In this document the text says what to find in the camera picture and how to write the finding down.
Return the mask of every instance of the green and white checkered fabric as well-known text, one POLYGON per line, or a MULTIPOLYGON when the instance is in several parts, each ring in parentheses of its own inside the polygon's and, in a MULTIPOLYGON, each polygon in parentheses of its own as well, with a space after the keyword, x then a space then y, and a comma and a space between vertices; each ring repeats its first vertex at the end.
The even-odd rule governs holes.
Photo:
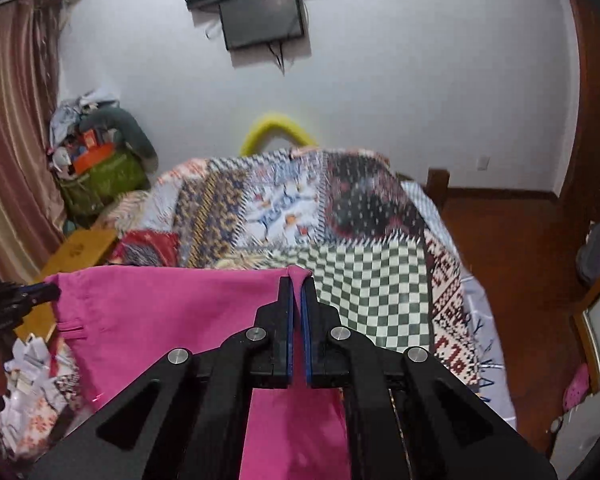
POLYGON ((430 293, 424 250, 415 241, 272 251, 259 268, 298 265, 314 274, 318 300, 377 346, 430 348, 430 293))

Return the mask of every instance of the electrical outlet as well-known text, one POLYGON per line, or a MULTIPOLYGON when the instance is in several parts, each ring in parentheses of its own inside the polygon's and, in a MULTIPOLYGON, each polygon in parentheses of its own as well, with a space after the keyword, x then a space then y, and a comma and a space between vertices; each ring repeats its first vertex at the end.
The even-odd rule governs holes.
POLYGON ((489 167, 489 160, 491 157, 487 155, 481 155, 478 157, 478 161, 475 164, 475 169, 478 171, 487 171, 489 167))

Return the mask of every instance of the white wall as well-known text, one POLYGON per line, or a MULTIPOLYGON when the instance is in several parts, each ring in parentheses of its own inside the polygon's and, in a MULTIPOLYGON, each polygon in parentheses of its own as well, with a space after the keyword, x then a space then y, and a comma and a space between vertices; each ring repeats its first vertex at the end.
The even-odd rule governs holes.
POLYGON ((564 123, 564 135, 559 150, 558 163, 555 167, 554 193, 560 196, 562 185, 567 176, 573 143, 578 125, 578 109, 580 106, 580 53, 578 49, 578 35, 573 18, 573 9, 570 0, 560 0, 564 15, 564 27, 567 33, 567 52, 569 54, 568 105, 564 123))
POLYGON ((419 179, 435 166, 455 186, 554 188, 573 101, 560 0, 305 1, 310 53, 290 45, 282 76, 265 48, 209 41, 183 0, 81 0, 61 38, 62 96, 119 92, 161 170, 237 154, 273 110, 419 179))

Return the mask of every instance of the pink towel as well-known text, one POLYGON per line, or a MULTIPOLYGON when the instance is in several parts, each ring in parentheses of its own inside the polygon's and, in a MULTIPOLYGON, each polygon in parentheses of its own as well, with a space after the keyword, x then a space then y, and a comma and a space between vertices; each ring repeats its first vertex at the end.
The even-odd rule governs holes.
MULTIPOLYGON (((219 346, 253 325, 291 277, 299 304, 300 267, 211 270, 92 267, 56 274, 58 330, 74 352, 87 399, 98 409, 173 348, 219 346)), ((294 334, 294 380, 287 390, 254 390, 240 478, 348 479, 344 410, 337 390, 304 382, 301 337, 294 334)))

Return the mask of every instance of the wooden door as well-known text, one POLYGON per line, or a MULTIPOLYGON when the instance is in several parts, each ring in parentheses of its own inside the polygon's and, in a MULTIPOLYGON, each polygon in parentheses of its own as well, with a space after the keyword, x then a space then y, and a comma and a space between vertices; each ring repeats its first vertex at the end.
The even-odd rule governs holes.
POLYGON ((580 51, 580 109, 560 202, 584 232, 589 221, 600 220, 600 14, 590 0, 571 5, 580 51))

